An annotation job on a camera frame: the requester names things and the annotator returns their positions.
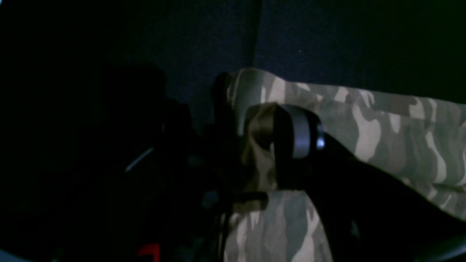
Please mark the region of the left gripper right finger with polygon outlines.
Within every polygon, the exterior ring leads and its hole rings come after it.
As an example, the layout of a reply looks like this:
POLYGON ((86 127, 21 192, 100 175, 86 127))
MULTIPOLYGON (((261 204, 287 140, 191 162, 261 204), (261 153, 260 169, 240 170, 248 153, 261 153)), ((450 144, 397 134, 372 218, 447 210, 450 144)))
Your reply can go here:
POLYGON ((279 187, 306 192, 336 262, 465 261, 465 222, 357 160, 316 114, 277 106, 273 144, 279 187))

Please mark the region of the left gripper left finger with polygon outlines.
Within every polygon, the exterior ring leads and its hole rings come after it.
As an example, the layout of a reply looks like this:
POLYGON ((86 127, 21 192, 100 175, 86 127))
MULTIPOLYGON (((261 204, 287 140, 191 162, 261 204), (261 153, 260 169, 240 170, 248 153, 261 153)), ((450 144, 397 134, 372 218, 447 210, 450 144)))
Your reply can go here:
POLYGON ((213 262, 237 146, 221 73, 212 89, 215 124, 191 130, 185 104, 167 102, 153 147, 98 173, 74 213, 57 262, 213 262))

